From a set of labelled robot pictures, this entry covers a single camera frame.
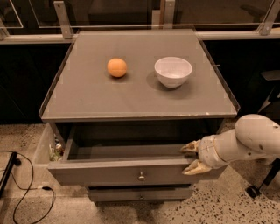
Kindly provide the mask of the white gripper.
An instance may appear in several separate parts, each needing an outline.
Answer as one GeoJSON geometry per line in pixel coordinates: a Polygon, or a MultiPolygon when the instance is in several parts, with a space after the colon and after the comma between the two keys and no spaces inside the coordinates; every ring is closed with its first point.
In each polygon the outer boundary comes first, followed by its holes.
{"type": "Polygon", "coordinates": [[[219,156],[214,139],[215,135],[205,136],[201,140],[187,143],[179,150],[182,153],[198,152],[199,154],[199,160],[194,160],[182,171],[184,175],[201,174],[228,164],[219,156]]]}

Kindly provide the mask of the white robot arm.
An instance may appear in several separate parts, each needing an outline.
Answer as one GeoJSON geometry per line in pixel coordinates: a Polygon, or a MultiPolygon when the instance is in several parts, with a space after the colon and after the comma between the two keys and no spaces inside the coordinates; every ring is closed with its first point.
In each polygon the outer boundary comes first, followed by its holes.
{"type": "Polygon", "coordinates": [[[182,173],[196,175],[219,169],[238,160],[280,157],[280,125],[263,115],[244,115],[234,128],[184,145],[181,152],[198,158],[182,173]]]}

